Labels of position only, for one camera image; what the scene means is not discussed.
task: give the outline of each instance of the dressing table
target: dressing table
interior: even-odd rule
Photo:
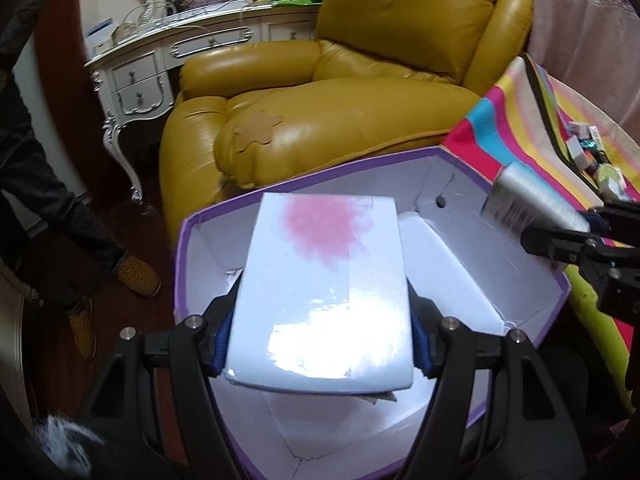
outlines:
[[[120,132],[131,121],[155,119],[173,107],[168,71],[215,48],[310,40],[319,7],[231,2],[224,7],[187,10],[155,20],[152,27],[87,62],[85,67],[90,70],[105,115],[102,142],[129,176],[133,201],[141,202],[143,191],[136,171],[120,149]]]

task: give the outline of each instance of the colorful striped cloth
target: colorful striped cloth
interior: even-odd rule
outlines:
[[[551,184],[576,209],[601,205],[594,181],[568,156],[568,121],[594,124],[611,163],[622,169],[626,192],[640,200],[640,148],[603,111],[551,77],[529,56],[517,57],[487,95],[445,138],[443,145],[489,181],[501,167],[520,160]],[[600,313],[596,294],[577,272],[566,270],[573,290],[569,302],[600,351],[623,401],[633,329]]]

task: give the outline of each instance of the pink stain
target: pink stain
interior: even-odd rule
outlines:
[[[362,247],[360,235],[373,226],[369,211],[350,197],[291,196],[284,206],[284,229],[298,254],[330,266]]]

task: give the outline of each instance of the curved table leg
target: curved table leg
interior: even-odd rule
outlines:
[[[105,149],[115,159],[115,161],[120,164],[131,181],[131,201],[136,203],[142,202],[142,185],[140,184],[140,179],[138,178],[136,171],[133,169],[133,166],[129,164],[129,161],[120,149],[118,138],[120,137],[121,126],[116,122],[116,118],[111,114],[111,112],[107,114],[107,118],[104,120],[102,129],[104,130],[102,143]]]

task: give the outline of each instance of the black stripe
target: black stripe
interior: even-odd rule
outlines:
[[[524,60],[524,66],[527,70],[527,79],[529,80],[529,85],[531,86],[531,90],[536,99],[536,103],[538,104],[538,109],[540,110],[540,116],[542,117],[542,122],[545,125],[546,134],[549,136],[549,140],[551,141],[551,145],[554,147],[554,151],[556,155],[566,167],[568,167],[571,171],[573,171],[580,180],[583,181],[589,188],[598,196],[600,193],[598,192],[598,188],[593,185],[578,169],[575,165],[575,162],[572,159],[567,159],[564,156],[564,153],[560,149],[558,145],[558,138],[556,137],[556,133],[554,132],[553,125],[551,124],[551,118],[549,117],[549,112],[546,109],[545,99],[542,97],[542,88],[540,88],[540,81],[538,76],[536,75],[536,69],[533,67],[533,63],[529,59],[529,56],[526,54],[520,54],[520,57]]]

